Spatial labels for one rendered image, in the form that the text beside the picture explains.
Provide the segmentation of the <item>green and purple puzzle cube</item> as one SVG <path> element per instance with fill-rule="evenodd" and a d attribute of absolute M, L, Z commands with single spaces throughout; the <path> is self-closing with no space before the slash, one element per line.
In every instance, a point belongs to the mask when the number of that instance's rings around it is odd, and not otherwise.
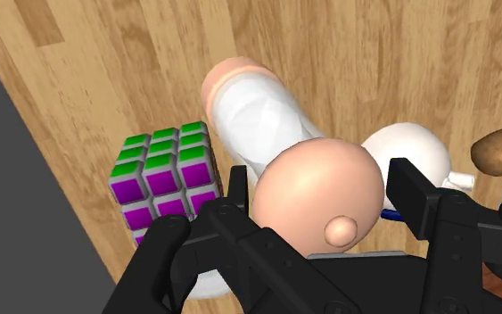
<path fill-rule="evenodd" d="M 223 194 L 207 125 L 198 120 L 128 137 L 108 186 L 136 244 L 160 216 L 195 219 L 204 202 Z"/>

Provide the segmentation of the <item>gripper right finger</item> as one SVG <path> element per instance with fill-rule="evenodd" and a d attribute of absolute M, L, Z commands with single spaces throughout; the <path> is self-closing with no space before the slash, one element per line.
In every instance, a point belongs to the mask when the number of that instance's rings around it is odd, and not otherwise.
<path fill-rule="evenodd" d="M 502 299 L 482 287 L 479 218 L 502 232 L 497 211 L 463 192 L 438 188 L 406 158 L 392 158 L 386 194 L 418 240 L 429 242 L 420 314 L 502 314 Z"/>

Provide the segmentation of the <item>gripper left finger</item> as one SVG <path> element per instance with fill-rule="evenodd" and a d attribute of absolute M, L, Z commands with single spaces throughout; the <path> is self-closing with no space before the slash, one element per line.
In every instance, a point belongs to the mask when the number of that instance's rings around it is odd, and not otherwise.
<path fill-rule="evenodd" d="M 157 218 L 103 314 L 181 314 L 196 278 L 217 270 L 244 314 L 360 314 L 359 306 L 273 229 L 249 217 L 247 170 L 233 166 L 225 197 L 194 220 Z"/>

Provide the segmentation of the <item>peach and white doll figure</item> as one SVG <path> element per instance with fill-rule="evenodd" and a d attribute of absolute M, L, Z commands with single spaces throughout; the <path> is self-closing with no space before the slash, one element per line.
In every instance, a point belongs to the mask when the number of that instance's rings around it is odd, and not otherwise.
<path fill-rule="evenodd" d="M 247 57 L 215 65 L 202 107 L 255 187 L 251 218 L 303 257 L 344 257 L 383 208 L 383 176 L 361 145 L 325 136 L 266 66 Z"/>

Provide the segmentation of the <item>white round object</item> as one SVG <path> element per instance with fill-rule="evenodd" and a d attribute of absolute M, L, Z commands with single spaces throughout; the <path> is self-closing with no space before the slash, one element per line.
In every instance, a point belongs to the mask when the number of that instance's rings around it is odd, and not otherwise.
<path fill-rule="evenodd" d="M 387 182 L 391 158 L 408 159 L 436 187 L 470 193 L 474 175 L 452 170 L 447 147 L 428 128 L 413 123 L 394 123 L 374 132 L 362 145 L 370 155 L 366 164 L 378 167 L 378 176 Z"/>

